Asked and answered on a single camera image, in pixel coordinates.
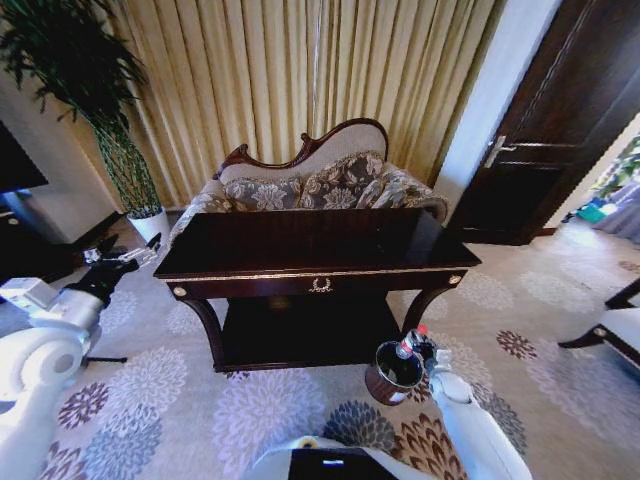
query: gold curtain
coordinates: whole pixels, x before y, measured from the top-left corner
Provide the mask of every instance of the gold curtain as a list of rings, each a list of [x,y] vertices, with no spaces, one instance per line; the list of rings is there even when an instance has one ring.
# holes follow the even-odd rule
[[[266,163],[366,116],[390,161],[427,180],[495,0],[120,0],[109,26],[149,84],[132,131],[165,207],[183,207],[241,143]]]

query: gold handle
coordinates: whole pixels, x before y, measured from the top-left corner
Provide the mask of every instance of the gold handle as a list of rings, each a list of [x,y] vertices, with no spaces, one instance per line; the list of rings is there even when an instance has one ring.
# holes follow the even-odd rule
[[[331,292],[333,291],[333,288],[331,288],[331,280],[329,280],[328,278],[325,278],[325,285],[324,287],[319,287],[318,286],[318,279],[314,278],[313,279],[313,287],[309,289],[309,291],[311,293],[327,293],[327,292]]]

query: white wall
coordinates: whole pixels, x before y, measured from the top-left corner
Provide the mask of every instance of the white wall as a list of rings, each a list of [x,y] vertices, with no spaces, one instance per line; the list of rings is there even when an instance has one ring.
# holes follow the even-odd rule
[[[22,91],[0,71],[0,119],[49,181],[31,189],[26,201],[53,242],[71,243],[104,220],[114,210],[105,185],[75,141],[67,122],[57,122],[57,111],[32,101],[28,83]]]
[[[561,0],[507,0],[434,191],[453,212],[478,168]]]
[[[560,225],[560,222],[565,215],[578,207],[581,207],[593,196],[591,186],[596,182],[598,177],[602,175],[607,168],[615,161],[615,159],[622,153],[627,145],[633,140],[633,138],[640,132],[640,113],[638,113],[633,120],[626,126],[622,133],[615,139],[615,141],[609,146],[606,152],[600,157],[593,168],[585,175],[578,186],[571,192],[571,195],[567,197],[560,208],[549,219],[544,228],[556,228]]]

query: white flower pot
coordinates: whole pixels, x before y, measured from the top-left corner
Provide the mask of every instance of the white flower pot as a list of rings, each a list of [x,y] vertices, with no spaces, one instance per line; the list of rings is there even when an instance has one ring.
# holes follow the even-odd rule
[[[167,212],[162,209],[157,215],[147,218],[130,218],[129,221],[138,230],[138,233],[142,235],[145,243],[148,243],[158,233],[161,233],[160,242],[165,245],[169,241],[169,219],[167,218]]]

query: carpet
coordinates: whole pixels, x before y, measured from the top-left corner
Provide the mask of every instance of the carpet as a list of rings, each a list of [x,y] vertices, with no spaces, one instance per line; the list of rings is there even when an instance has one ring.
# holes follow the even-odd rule
[[[125,221],[114,231],[138,242]],[[556,342],[597,323],[603,301],[635,279],[629,265],[640,252],[580,223],[524,247],[470,248],[484,263],[423,317],[457,373],[534,478],[638,478],[638,371],[606,346],[563,351]],[[42,478],[236,479],[268,447],[306,434],[466,478],[426,380],[387,407],[368,394],[364,365],[214,373],[199,320],[154,269],[126,275],[103,312],[92,353],[129,362],[91,364],[63,394]],[[415,293],[389,294],[397,319]],[[213,304],[224,318],[226,301]],[[11,305],[0,316],[0,335],[27,325]]]

